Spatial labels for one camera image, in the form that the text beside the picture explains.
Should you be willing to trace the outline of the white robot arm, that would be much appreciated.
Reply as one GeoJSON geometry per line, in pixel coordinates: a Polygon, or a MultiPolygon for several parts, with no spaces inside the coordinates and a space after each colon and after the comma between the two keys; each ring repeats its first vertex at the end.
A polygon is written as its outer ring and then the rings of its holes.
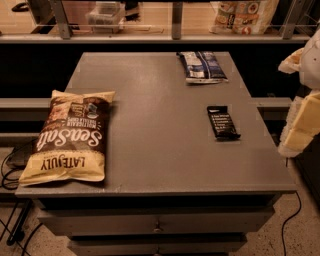
{"type": "Polygon", "coordinates": [[[292,101],[280,136],[278,152],[292,158],[320,133],[320,31],[283,60],[278,70],[288,74],[298,72],[300,83],[310,89],[306,96],[296,96],[292,101]]]}

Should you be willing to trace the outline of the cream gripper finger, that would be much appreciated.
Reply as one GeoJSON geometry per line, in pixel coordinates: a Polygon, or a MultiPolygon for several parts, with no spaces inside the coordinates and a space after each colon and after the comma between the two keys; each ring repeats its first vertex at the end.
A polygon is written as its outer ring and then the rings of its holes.
{"type": "Polygon", "coordinates": [[[289,108],[278,152],[284,157],[296,157],[319,133],[320,92],[311,92],[304,98],[296,96],[289,108]]]}
{"type": "Polygon", "coordinates": [[[302,53],[303,48],[294,51],[291,55],[289,55],[285,60],[283,60],[280,63],[280,65],[278,66],[278,70],[287,74],[299,72],[301,69],[300,60],[302,53]]]}

